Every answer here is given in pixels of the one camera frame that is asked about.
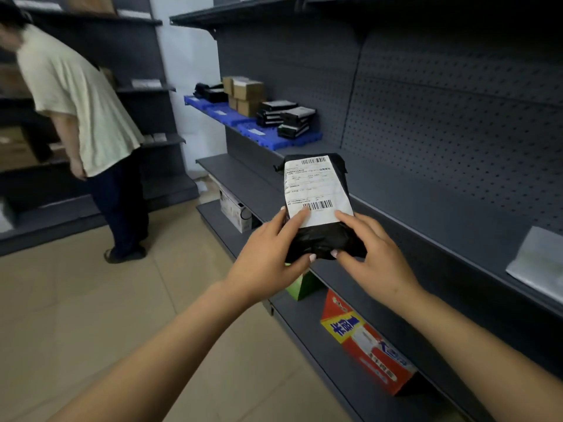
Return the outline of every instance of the hand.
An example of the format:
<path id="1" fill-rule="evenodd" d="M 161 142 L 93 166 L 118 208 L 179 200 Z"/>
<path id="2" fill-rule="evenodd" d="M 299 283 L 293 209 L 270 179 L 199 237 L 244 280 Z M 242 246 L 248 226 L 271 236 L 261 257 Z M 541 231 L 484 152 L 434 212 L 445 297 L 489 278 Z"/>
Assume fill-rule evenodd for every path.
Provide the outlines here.
<path id="1" fill-rule="evenodd" d="M 309 210 L 302 209 L 283 225 L 284 207 L 271 222 L 263 224 L 248 239 L 225 283 L 241 292 L 249 300 L 249 305 L 288 287 L 315 260 L 315 255 L 306 254 L 290 266 L 285 266 L 289 245 L 308 216 Z"/>
<path id="2" fill-rule="evenodd" d="M 372 298 L 401 315 L 401 306 L 409 303 L 413 293 L 424 292 L 405 256 L 375 219 L 339 210 L 335 214 L 356 232 L 368 251 L 365 262 L 342 250 L 337 250 L 336 259 Z"/>
<path id="3" fill-rule="evenodd" d="M 84 166 L 81 160 L 71 160 L 70 161 L 70 171 L 72 174 L 81 181 L 86 180 L 86 172 L 84 171 Z"/>

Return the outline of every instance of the floor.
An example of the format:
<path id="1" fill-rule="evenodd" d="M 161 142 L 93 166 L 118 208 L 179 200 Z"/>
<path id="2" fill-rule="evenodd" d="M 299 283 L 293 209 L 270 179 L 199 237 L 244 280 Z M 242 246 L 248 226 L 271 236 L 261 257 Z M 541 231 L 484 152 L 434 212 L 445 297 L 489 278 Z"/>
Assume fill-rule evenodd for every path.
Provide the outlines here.
<path id="1" fill-rule="evenodd" d="M 221 280 L 231 261 L 195 207 L 151 214 L 150 253 L 110 266 L 108 227 L 0 258 L 0 422 L 42 422 Z M 349 420 L 256 305 L 211 350 L 167 422 Z"/>

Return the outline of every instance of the person bending over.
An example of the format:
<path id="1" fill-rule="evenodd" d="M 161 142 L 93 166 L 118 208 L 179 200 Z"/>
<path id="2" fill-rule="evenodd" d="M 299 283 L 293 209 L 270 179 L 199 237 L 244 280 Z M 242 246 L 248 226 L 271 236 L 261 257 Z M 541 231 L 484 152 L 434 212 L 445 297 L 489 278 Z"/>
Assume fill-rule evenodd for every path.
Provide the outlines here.
<path id="1" fill-rule="evenodd" d="M 87 181 L 109 224 L 115 246 L 106 261 L 144 258 L 149 216 L 137 160 L 144 138 L 109 81 L 11 0 L 0 0 L 0 46 L 16 53 L 35 110 L 53 121 L 72 173 Z"/>
<path id="2" fill-rule="evenodd" d="M 248 308 L 289 286 L 313 255 L 285 266 L 289 245 L 309 215 L 285 226 L 285 207 L 248 239 L 227 277 L 51 422 L 162 421 L 221 334 Z M 418 283 L 397 245 L 374 219 L 336 212 L 368 250 L 365 262 L 336 251 L 338 262 L 374 299 L 412 324 L 499 422 L 560 422 L 563 383 Z M 194 319 L 205 320 L 197 323 Z"/>

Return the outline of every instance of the forearm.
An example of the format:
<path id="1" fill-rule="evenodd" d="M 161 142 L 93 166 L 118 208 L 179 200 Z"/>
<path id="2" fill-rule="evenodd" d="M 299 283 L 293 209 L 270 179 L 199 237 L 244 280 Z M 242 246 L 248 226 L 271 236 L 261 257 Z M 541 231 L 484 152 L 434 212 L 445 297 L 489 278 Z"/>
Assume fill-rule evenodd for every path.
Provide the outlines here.
<path id="1" fill-rule="evenodd" d="M 227 283 L 211 286 L 172 323 L 50 421 L 163 420 L 210 348 L 249 305 Z"/>
<path id="2" fill-rule="evenodd" d="M 430 341 L 497 421 L 560 420 L 563 383 L 488 330 L 426 293 L 416 293 L 401 315 Z"/>
<path id="3" fill-rule="evenodd" d="M 80 160 L 78 118 L 74 115 L 51 113 L 51 121 L 71 160 Z"/>

